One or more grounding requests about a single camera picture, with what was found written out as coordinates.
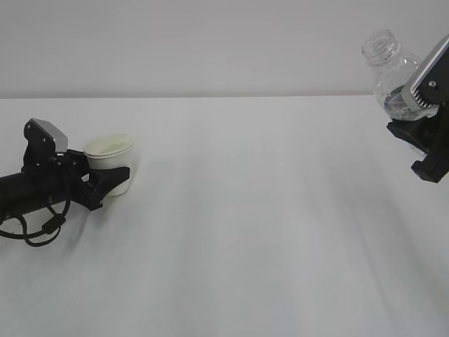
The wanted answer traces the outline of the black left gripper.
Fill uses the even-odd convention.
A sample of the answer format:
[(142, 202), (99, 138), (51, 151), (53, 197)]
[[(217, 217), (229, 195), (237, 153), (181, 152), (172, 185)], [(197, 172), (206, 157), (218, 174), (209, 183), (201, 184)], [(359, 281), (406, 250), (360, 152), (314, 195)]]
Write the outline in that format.
[(118, 197), (128, 191), (130, 167), (90, 170), (83, 152), (68, 148), (64, 153), (56, 153), (53, 141), (43, 143), (43, 135), (29, 121), (24, 126), (24, 137), (27, 146), (22, 172), (46, 205), (55, 204), (60, 198), (94, 211), (103, 206), (105, 197)]

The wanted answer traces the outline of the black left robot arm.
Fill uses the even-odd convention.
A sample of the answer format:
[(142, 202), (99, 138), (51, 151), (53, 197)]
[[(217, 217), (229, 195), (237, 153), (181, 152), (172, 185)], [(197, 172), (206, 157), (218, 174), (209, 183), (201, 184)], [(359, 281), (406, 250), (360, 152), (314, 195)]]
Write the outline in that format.
[(67, 136), (48, 121), (31, 118), (24, 137), (21, 172), (1, 178), (1, 221), (64, 201), (94, 211), (130, 178), (127, 164), (93, 168), (83, 152), (68, 148)]

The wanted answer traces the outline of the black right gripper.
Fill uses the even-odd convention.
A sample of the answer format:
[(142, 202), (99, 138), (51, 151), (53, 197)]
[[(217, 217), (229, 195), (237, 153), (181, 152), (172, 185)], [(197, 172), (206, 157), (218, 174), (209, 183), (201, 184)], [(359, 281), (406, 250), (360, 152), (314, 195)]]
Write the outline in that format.
[(448, 173), (448, 103), (438, 109), (436, 117), (424, 117), (415, 121), (392, 119), (387, 129), (398, 139), (416, 147), (426, 154), (422, 161), (416, 161), (411, 169), (430, 183), (439, 183)]

